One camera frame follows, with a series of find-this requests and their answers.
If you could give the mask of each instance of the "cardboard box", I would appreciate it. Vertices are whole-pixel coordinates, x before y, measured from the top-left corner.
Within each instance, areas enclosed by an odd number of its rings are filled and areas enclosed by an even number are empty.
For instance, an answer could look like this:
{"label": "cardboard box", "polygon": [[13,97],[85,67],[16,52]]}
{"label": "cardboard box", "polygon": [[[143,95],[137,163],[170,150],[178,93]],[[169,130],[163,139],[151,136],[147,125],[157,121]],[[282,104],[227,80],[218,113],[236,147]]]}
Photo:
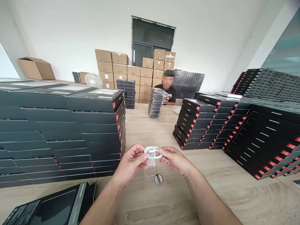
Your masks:
{"label": "cardboard box", "polygon": [[137,76],[132,76],[132,75],[128,75],[127,76],[127,79],[128,80],[134,80],[135,81],[135,84],[136,85],[139,85],[140,84],[140,77],[137,77]]}
{"label": "cardboard box", "polygon": [[105,73],[113,72],[113,64],[111,62],[99,62],[97,61],[98,71]]}
{"label": "cardboard box", "polygon": [[162,79],[163,71],[162,70],[153,70],[153,79]]}
{"label": "cardboard box", "polygon": [[128,56],[124,53],[112,52],[112,62],[127,65]]}
{"label": "cardboard box", "polygon": [[140,93],[141,94],[150,94],[151,87],[150,86],[140,86]]}
{"label": "cardboard box", "polygon": [[154,62],[154,59],[143,57],[143,67],[144,68],[153,69],[153,62]]}
{"label": "cardboard box", "polygon": [[19,63],[27,78],[37,80],[54,80],[54,74],[50,64],[42,59],[24,57]]}
{"label": "cardboard box", "polygon": [[113,73],[125,74],[127,75],[127,65],[123,64],[112,64]]}
{"label": "cardboard box", "polygon": [[153,77],[153,69],[141,68],[141,77],[152,78]]}
{"label": "cardboard box", "polygon": [[140,85],[151,87],[152,86],[152,78],[141,77]]}
{"label": "cardboard box", "polygon": [[127,75],[114,73],[113,74],[114,83],[116,83],[118,79],[127,79]]}
{"label": "cardboard box", "polygon": [[140,94],[139,101],[149,101],[150,94]]}
{"label": "cardboard box", "polygon": [[114,89],[115,85],[113,82],[102,82],[102,88]]}
{"label": "cardboard box", "polygon": [[152,87],[154,88],[156,85],[162,84],[161,79],[153,79],[152,80]]}
{"label": "cardboard box", "polygon": [[165,62],[173,63],[175,61],[175,52],[166,52],[165,53]]}
{"label": "cardboard box", "polygon": [[165,66],[163,70],[174,70],[174,63],[173,62],[165,62]]}
{"label": "cardboard box", "polygon": [[99,77],[103,82],[113,82],[112,73],[99,72]]}
{"label": "cardboard box", "polygon": [[127,66],[127,75],[141,76],[141,68],[135,66]]}
{"label": "cardboard box", "polygon": [[164,67],[164,61],[154,60],[153,69],[155,69],[155,70],[163,70],[163,67]]}
{"label": "cardboard box", "polygon": [[100,49],[95,49],[96,60],[101,62],[112,63],[112,52]]}
{"label": "cardboard box", "polygon": [[166,50],[163,49],[155,49],[153,51],[152,58],[155,60],[165,60]]}

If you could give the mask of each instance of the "black product box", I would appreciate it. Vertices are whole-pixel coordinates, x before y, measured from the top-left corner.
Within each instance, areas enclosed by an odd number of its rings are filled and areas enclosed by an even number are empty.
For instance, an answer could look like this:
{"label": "black product box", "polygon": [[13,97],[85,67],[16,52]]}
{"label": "black product box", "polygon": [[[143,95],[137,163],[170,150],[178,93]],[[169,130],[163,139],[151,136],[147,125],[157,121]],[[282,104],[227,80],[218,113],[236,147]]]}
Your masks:
{"label": "black product box", "polygon": [[112,176],[115,173],[115,171],[109,171],[109,172],[96,172],[95,175],[96,177],[108,177]]}
{"label": "black product box", "polygon": [[125,109],[125,100],[122,100],[115,113],[109,112],[72,112],[78,124],[116,124],[119,122]]}
{"label": "black product box", "polygon": [[216,107],[210,104],[203,103],[196,99],[184,98],[182,100],[182,104],[190,107],[197,112],[204,112],[204,113],[213,113],[215,112]]}
{"label": "black product box", "polygon": [[82,134],[80,132],[51,132],[43,131],[42,136],[46,141],[63,141],[63,140],[82,140]]}
{"label": "black product box", "polygon": [[73,111],[115,113],[124,99],[122,90],[95,88],[67,96],[67,104]]}
{"label": "black product box", "polygon": [[36,149],[36,150],[25,150],[25,151],[13,151],[7,152],[10,158],[14,159],[25,159],[25,158],[37,158],[37,157],[53,157],[54,153],[51,149]]}
{"label": "black product box", "polygon": [[0,132],[36,131],[28,120],[0,120]]}
{"label": "black product box", "polygon": [[56,160],[53,157],[14,159],[13,161],[19,167],[57,165]]}
{"label": "black product box", "polygon": [[55,157],[89,155],[89,154],[90,152],[88,148],[62,149],[62,150],[54,151]]}
{"label": "black product box", "polygon": [[42,178],[50,178],[50,177],[60,177],[64,176],[62,170],[56,171],[44,171],[44,172],[34,172],[26,174],[30,179],[42,179]]}
{"label": "black product box", "polygon": [[83,85],[56,85],[14,91],[18,106],[29,108],[68,109],[65,96],[92,88]]}
{"label": "black product box", "polygon": [[68,169],[79,169],[79,168],[88,168],[92,167],[92,162],[70,162],[70,163],[60,163],[59,166],[62,170]]}
{"label": "black product box", "polygon": [[117,168],[118,168],[117,165],[115,165],[115,166],[95,167],[95,172],[96,173],[101,173],[101,172],[115,171]]}
{"label": "black product box", "polygon": [[66,176],[67,180],[79,180],[79,179],[88,179],[88,178],[94,178],[95,173],[84,173],[84,174],[75,174],[75,175],[69,175]]}
{"label": "black product box", "polygon": [[30,225],[36,224],[36,220],[79,224],[94,203],[95,191],[96,182],[92,185],[84,182],[42,197],[16,207],[4,224]]}
{"label": "black product box", "polygon": [[231,113],[232,110],[233,109],[231,107],[218,107],[218,108],[216,108],[217,113],[226,113],[226,114],[228,114],[228,113]]}
{"label": "black product box", "polygon": [[222,96],[211,96],[211,95],[199,95],[198,100],[209,103],[217,107],[228,107],[233,108],[238,103],[238,100]]}
{"label": "black product box", "polygon": [[59,83],[42,81],[1,83],[0,106],[19,106],[19,100],[13,91],[35,87],[56,86],[58,84]]}
{"label": "black product box", "polygon": [[201,142],[196,149],[207,149],[211,144],[212,142]]}
{"label": "black product box", "polygon": [[63,173],[66,176],[85,174],[85,173],[94,173],[94,172],[95,172],[94,167],[63,170]]}
{"label": "black product box", "polygon": [[127,108],[127,109],[134,109],[134,104],[127,104],[127,105],[126,105],[126,108]]}
{"label": "black product box", "polygon": [[26,116],[19,107],[0,106],[0,119],[26,120]]}
{"label": "black product box", "polygon": [[3,147],[8,152],[48,148],[46,141],[3,142],[0,143],[0,147]]}
{"label": "black product box", "polygon": [[46,178],[40,178],[40,179],[31,179],[31,181],[34,184],[42,184],[42,183],[53,183],[53,182],[61,182],[61,181],[66,181],[65,176],[60,176],[60,177],[46,177]]}
{"label": "black product box", "polygon": [[252,111],[249,115],[249,117],[261,120],[266,123],[270,123],[274,126],[278,126],[280,128],[295,132],[295,133],[300,133],[300,124],[294,123],[294,122],[289,122],[286,120],[282,120],[276,117],[272,117],[269,115],[264,115],[258,112]]}
{"label": "black product box", "polygon": [[49,141],[49,142],[46,142],[46,144],[47,144],[47,148],[50,148],[51,150],[87,148],[88,147],[84,140]]}
{"label": "black product box", "polygon": [[28,167],[19,167],[24,173],[37,173],[45,171],[58,171],[60,170],[57,164],[54,165],[45,165],[45,166],[28,166]]}
{"label": "black product box", "polygon": [[39,132],[0,132],[0,142],[25,141],[44,141],[44,139]]}
{"label": "black product box", "polygon": [[81,155],[81,156],[64,156],[64,157],[56,157],[58,164],[62,163],[81,163],[81,162],[90,162],[91,158],[89,155]]}
{"label": "black product box", "polygon": [[31,180],[19,180],[19,181],[12,181],[12,182],[3,182],[0,183],[0,188],[9,188],[9,187],[16,187],[16,186],[23,186],[23,185],[30,185],[33,184]]}
{"label": "black product box", "polygon": [[115,160],[103,160],[103,161],[94,161],[92,162],[94,167],[105,167],[105,166],[118,166],[120,159]]}
{"label": "black product box", "polygon": [[70,110],[66,109],[39,109],[21,108],[22,113],[29,121],[46,122],[74,122]]}
{"label": "black product box", "polygon": [[177,121],[176,125],[188,138],[201,138],[206,131],[206,129],[189,129],[189,131],[187,131],[186,128],[179,121]]}

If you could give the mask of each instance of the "white wall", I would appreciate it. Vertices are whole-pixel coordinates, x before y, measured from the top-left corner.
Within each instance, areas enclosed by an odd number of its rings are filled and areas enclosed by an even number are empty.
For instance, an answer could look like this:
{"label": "white wall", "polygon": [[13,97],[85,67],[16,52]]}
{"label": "white wall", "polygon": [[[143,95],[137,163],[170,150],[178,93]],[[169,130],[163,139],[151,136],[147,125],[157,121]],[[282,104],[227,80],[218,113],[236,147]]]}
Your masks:
{"label": "white wall", "polygon": [[97,73],[94,49],[131,55],[131,15],[177,27],[175,68],[204,73],[202,91],[221,90],[268,0],[10,0],[32,57],[57,79]]}
{"label": "white wall", "polygon": [[0,43],[5,51],[6,57],[8,57],[10,61],[7,67],[10,68],[10,64],[12,64],[14,70],[19,74],[19,77],[25,78],[25,74],[18,62],[18,58],[30,56],[29,50],[17,27],[8,3],[5,0],[0,0]]}

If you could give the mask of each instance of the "red label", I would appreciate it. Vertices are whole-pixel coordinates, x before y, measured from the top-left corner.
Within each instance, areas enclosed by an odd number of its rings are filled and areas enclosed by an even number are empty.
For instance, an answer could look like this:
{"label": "red label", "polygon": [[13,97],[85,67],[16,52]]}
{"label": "red label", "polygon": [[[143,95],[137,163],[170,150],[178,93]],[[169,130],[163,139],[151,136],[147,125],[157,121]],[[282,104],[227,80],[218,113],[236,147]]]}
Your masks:
{"label": "red label", "polygon": [[279,157],[279,156],[276,156],[275,159],[278,160],[278,161],[280,161],[280,162],[283,161],[283,158],[281,158],[281,157]]}
{"label": "red label", "polygon": [[258,179],[258,180],[260,180],[260,179],[261,179],[261,177],[260,177],[260,176],[258,176],[257,174],[255,174],[255,175],[254,175],[254,177],[255,177],[256,179]]}
{"label": "red label", "polygon": [[291,148],[291,149],[297,148],[297,146],[296,146],[296,145],[293,145],[293,144],[288,144],[287,147],[288,147],[288,148]]}
{"label": "red label", "polygon": [[274,163],[273,161],[270,161],[269,164],[270,164],[271,166],[277,166],[277,164]]}
{"label": "red label", "polygon": [[262,171],[262,170],[259,170],[258,171],[261,175],[266,175],[266,173],[264,172],[264,171]]}
{"label": "red label", "polygon": [[281,153],[285,156],[290,156],[291,153],[287,152],[286,150],[281,151]]}
{"label": "red label", "polygon": [[267,166],[264,166],[263,167],[265,170],[267,170],[267,171],[270,171],[271,169],[269,168],[269,167],[267,167]]}

